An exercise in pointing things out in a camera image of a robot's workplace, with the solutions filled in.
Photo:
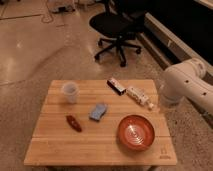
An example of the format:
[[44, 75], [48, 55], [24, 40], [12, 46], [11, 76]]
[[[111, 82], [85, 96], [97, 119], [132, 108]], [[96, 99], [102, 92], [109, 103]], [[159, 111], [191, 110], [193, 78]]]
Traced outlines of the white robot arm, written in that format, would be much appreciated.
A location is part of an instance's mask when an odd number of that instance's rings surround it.
[[206, 66], [198, 58], [167, 67], [160, 87], [162, 103], [174, 106], [186, 97], [213, 114], [213, 85], [203, 80], [205, 75]]

